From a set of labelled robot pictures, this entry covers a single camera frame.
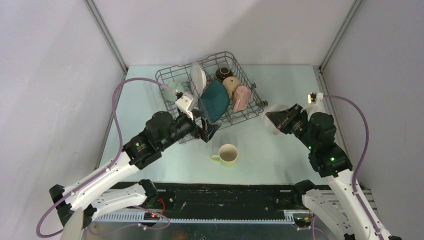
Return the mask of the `white ceramic bowl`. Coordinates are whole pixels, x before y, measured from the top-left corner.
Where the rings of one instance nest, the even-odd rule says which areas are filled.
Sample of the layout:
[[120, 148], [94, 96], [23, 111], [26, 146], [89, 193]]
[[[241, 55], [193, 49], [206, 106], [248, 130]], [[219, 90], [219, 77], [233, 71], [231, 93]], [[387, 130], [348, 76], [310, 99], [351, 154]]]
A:
[[264, 112], [261, 115], [261, 119], [263, 121], [263, 125], [266, 128], [266, 131], [269, 134], [272, 135], [278, 135], [280, 134], [280, 130], [276, 127], [274, 121], [275, 121], [275, 116], [274, 113], [275, 112], [281, 112], [284, 110], [287, 110], [289, 107], [287, 105], [283, 105], [283, 104], [274, 104], [274, 105], [270, 105], [268, 107], [266, 107], [264, 109]]

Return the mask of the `teal square plate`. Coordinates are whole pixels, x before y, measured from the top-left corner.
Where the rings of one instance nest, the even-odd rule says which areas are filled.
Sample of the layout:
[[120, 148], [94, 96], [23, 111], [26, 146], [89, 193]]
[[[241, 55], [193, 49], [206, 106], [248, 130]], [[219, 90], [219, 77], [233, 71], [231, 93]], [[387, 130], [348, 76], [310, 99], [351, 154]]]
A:
[[199, 109], [210, 121], [218, 121], [230, 105], [230, 98], [222, 83], [215, 80], [199, 98]]

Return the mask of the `yellow-green mug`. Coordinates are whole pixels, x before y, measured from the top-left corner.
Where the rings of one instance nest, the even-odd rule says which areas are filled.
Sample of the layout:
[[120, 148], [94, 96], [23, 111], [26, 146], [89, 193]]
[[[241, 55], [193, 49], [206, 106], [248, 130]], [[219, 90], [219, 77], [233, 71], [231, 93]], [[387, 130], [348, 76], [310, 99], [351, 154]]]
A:
[[210, 159], [221, 163], [223, 166], [230, 168], [235, 165], [239, 156], [238, 148], [232, 144], [222, 145], [217, 154], [210, 156]]

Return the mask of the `green ceramic bowl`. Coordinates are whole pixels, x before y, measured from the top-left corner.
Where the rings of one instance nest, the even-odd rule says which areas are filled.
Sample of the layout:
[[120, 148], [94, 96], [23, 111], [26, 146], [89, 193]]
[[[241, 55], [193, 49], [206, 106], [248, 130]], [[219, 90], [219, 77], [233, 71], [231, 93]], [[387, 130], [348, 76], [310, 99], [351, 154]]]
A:
[[184, 93], [184, 87], [175, 81], [169, 82], [167, 87], [171, 89], [171, 91], [164, 90], [163, 97], [168, 102], [175, 102], [177, 100], [177, 93]]

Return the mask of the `white ruffled plate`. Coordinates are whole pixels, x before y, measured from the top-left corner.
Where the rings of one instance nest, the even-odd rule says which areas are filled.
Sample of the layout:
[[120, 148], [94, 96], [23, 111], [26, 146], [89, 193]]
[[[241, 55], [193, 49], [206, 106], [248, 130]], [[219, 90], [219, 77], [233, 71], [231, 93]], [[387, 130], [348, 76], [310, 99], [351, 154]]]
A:
[[199, 98], [206, 87], [206, 73], [198, 62], [193, 62], [190, 66], [190, 89], [195, 98]]

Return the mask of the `pink mug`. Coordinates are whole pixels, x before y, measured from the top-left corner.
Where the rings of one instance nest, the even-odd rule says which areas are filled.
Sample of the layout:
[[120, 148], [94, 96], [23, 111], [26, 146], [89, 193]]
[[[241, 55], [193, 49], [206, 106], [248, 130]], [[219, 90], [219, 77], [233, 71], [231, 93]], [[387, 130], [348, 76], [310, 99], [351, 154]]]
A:
[[250, 90], [246, 86], [239, 86], [233, 95], [233, 112], [247, 109], [250, 99]]

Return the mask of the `tan ceramic mug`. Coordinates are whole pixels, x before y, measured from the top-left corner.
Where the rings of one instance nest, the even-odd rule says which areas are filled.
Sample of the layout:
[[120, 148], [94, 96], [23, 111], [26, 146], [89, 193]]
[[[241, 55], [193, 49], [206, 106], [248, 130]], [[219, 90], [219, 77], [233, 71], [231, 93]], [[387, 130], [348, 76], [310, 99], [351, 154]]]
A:
[[235, 76], [226, 77], [222, 84], [226, 89], [230, 100], [233, 99], [236, 89], [242, 85], [241, 81]]

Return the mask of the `brown speckled bowl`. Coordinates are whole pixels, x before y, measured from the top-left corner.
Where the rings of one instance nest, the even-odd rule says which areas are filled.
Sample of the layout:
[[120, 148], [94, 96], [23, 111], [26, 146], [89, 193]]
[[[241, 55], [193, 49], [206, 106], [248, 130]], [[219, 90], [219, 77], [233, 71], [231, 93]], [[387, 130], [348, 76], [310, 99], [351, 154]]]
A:
[[222, 83], [226, 78], [233, 77], [232, 70], [228, 67], [220, 67], [214, 74], [214, 79]]

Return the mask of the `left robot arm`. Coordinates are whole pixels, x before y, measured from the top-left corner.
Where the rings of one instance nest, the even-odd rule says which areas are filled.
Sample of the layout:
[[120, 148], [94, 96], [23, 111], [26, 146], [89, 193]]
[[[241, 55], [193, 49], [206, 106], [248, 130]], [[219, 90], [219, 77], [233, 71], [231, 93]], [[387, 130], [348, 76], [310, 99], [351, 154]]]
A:
[[143, 205], [153, 208], [158, 191], [149, 179], [142, 179], [123, 191], [106, 193], [108, 189], [158, 160], [162, 152], [187, 135], [207, 143], [221, 127], [195, 109], [193, 118], [180, 112], [177, 118], [158, 111], [145, 123], [142, 132], [126, 143], [118, 156], [77, 183], [49, 189], [59, 220], [63, 226], [78, 209], [82, 209], [82, 227], [94, 219], [118, 209]]

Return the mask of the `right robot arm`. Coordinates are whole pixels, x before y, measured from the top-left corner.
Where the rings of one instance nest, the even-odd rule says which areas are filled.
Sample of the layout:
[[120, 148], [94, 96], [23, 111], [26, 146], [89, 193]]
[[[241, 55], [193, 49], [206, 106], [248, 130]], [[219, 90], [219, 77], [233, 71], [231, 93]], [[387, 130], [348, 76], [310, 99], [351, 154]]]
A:
[[294, 135], [310, 151], [308, 159], [338, 199], [340, 209], [324, 199], [310, 180], [293, 185], [291, 204], [311, 210], [339, 240], [398, 240], [387, 230], [367, 201], [359, 183], [353, 179], [353, 165], [335, 142], [332, 115], [315, 112], [311, 116], [300, 105], [265, 116], [281, 133]]

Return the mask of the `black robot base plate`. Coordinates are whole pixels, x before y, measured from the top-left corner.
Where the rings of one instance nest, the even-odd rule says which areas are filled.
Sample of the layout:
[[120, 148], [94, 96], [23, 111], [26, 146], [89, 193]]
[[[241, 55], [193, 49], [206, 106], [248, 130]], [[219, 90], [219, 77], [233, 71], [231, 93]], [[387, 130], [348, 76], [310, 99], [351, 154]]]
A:
[[155, 182], [166, 217], [284, 217], [306, 207], [291, 194], [292, 185]]

